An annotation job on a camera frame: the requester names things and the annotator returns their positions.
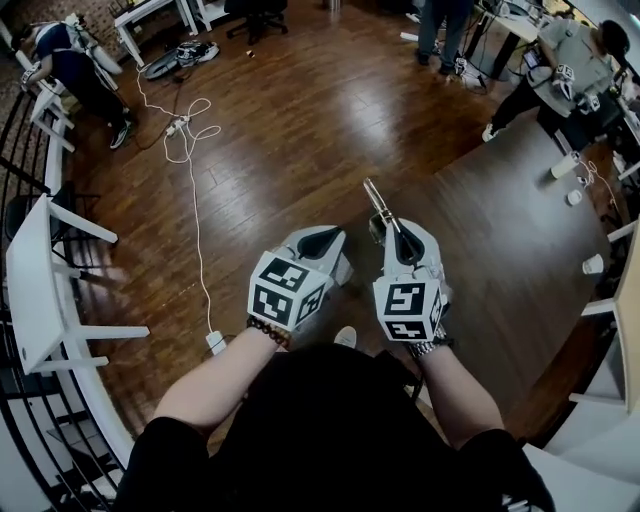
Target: black and white marker cube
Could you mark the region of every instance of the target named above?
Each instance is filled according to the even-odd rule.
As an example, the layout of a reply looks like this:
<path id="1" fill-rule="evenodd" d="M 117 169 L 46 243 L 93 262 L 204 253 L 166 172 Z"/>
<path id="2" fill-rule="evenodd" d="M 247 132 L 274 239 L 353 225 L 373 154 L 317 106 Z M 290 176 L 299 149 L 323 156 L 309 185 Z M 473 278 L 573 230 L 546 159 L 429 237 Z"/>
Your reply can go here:
<path id="1" fill-rule="evenodd" d="M 378 321 L 390 340 L 433 340 L 442 313 L 439 280 L 382 276 L 373 283 L 373 292 Z"/>
<path id="2" fill-rule="evenodd" d="M 320 309 L 331 278 L 265 252 L 249 286 L 249 314 L 292 331 Z"/>

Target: black pants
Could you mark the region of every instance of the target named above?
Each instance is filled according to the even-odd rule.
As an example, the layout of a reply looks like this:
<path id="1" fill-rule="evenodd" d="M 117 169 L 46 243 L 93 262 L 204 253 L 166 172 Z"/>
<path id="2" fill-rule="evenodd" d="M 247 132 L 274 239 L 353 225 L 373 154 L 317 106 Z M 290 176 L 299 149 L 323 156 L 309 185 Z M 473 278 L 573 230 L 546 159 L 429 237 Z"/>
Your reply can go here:
<path id="1" fill-rule="evenodd" d="M 115 133 L 124 126 L 122 102 L 102 85 L 93 65 L 79 73 L 75 80 L 64 83 L 64 86 L 89 112 L 111 123 Z"/>
<path id="2" fill-rule="evenodd" d="M 494 132 L 505 128 L 516 116 L 536 107 L 540 107 L 538 122 L 549 135 L 553 135 L 564 123 L 564 118 L 536 94 L 526 78 L 522 79 L 516 90 L 498 107 L 491 121 Z"/>

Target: hardwood floor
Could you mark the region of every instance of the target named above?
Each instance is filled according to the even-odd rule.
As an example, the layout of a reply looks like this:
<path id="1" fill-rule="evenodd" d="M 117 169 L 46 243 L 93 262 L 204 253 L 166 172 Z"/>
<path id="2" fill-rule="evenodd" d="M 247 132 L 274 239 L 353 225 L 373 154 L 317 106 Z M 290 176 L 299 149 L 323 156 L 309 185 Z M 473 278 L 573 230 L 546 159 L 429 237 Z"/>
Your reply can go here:
<path id="1" fill-rule="evenodd" d="M 386 190 L 433 174 L 481 143 L 485 124 L 509 84 L 486 96 L 447 83 L 420 67 L 414 46 L 399 39 L 416 31 L 403 17 L 344 5 L 339 19 L 319 2 L 291 2 L 290 33 L 277 31 L 246 54 L 244 36 L 228 41 L 231 23 L 203 33 L 218 42 L 212 62 L 187 71 L 178 86 L 146 82 L 149 100 L 186 112 L 199 97 L 212 108 L 192 126 L 221 126 L 220 135 L 198 143 L 193 155 L 202 229 L 204 281 L 211 293 L 214 329 L 237 333 L 246 318 L 248 280 L 259 255 L 304 226 L 345 224 L 369 208 L 362 180 Z M 487 48 L 505 34 L 492 33 Z M 150 62 L 161 48 L 143 48 Z M 143 340 L 92 342 L 111 363 L 102 378 L 125 424 L 142 431 L 168 387 L 207 357 L 206 298 L 196 253 L 191 180 L 186 165 L 166 162 L 160 140 L 169 119 L 145 109 L 131 62 L 119 77 L 121 94 L 138 119 L 137 143 L 108 150 L 100 121 L 81 116 L 68 161 L 79 190 L 101 194 L 92 218 L 116 232 L 114 248 L 92 246 L 93 283 L 81 293 L 85 313 L 111 325 L 146 324 Z M 174 158 L 179 138 L 169 141 Z M 319 338 L 350 323 L 381 346 L 373 308 L 356 287 L 329 304 Z"/>

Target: power strip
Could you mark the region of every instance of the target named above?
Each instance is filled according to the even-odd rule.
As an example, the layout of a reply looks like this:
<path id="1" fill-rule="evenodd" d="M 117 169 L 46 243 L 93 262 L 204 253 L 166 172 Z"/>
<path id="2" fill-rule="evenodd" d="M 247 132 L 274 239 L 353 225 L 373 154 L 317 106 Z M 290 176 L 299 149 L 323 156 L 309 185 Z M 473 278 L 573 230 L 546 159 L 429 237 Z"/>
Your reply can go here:
<path id="1" fill-rule="evenodd" d="M 182 130 L 185 126 L 189 124 L 191 118 L 188 116 L 181 116 L 177 118 L 171 125 L 167 128 L 167 137 L 173 137 L 176 133 Z"/>

